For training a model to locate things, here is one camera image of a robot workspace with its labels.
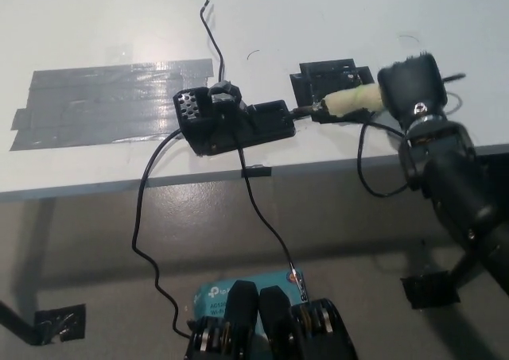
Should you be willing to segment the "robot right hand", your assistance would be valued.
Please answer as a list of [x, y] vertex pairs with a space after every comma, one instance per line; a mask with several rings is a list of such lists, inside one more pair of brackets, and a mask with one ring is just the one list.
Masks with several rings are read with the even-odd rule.
[[423, 52], [382, 68], [377, 80], [384, 107], [403, 130], [425, 116], [445, 115], [448, 97], [432, 54]]

